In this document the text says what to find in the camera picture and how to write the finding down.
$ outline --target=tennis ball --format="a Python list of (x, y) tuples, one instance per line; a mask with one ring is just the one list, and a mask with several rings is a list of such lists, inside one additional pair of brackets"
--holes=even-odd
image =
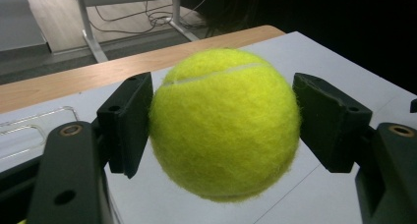
[(149, 111), (153, 153), (185, 190), (213, 201), (258, 196), (295, 156), (300, 114), (285, 78), (263, 58), (211, 49), (172, 68)]

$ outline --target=tennis ball seam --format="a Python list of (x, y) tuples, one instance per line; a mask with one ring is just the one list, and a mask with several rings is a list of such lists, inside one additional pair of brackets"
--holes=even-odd
[(246, 70), (246, 69), (250, 69), (250, 68), (260, 68), (260, 67), (269, 67), (269, 65), (267, 65), (265, 63), (250, 63), (250, 64), (245, 64), (245, 65), (239, 65), (239, 66), (231, 67), (231, 68), (228, 68), (228, 69), (225, 69), (225, 70), (222, 70), (222, 71), (216, 71), (216, 72), (212, 72), (212, 73), (202, 75), (202, 76), (198, 76), (198, 77), (170, 81), (170, 82), (167, 82), (167, 83), (163, 84), (162, 86), (170, 86), (170, 85), (173, 85), (173, 84), (187, 84), (187, 83), (192, 83), (192, 82), (196, 82), (196, 81), (200, 81), (200, 80), (205, 80), (209, 77), (213, 77), (213, 76), (217, 76), (217, 75), (221, 75), (221, 74), (230, 74), (230, 73), (234, 73), (234, 72), (237, 72), (237, 71), (242, 71), (242, 70)]

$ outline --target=dark background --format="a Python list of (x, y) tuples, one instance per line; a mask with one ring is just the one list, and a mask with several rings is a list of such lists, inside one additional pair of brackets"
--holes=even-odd
[[(182, 0), (194, 8), (202, 0)], [(299, 31), (359, 66), (417, 94), (417, 0), (207, 0), (212, 30), (272, 25)]]

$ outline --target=wooden table edge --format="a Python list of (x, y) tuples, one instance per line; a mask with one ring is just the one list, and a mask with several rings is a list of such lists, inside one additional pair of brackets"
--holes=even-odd
[(240, 48), (284, 34), (272, 26), (249, 28), (74, 70), (3, 84), (0, 85), (0, 113), (119, 83), (137, 74), (168, 68), (204, 49)]

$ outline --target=fuzzy felt surface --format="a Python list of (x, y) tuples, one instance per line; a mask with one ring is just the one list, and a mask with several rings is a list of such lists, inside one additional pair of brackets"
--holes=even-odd
[(285, 78), (238, 49), (203, 51), (175, 66), (149, 118), (153, 152), (169, 178), (220, 202), (274, 184), (293, 161), (301, 123)]

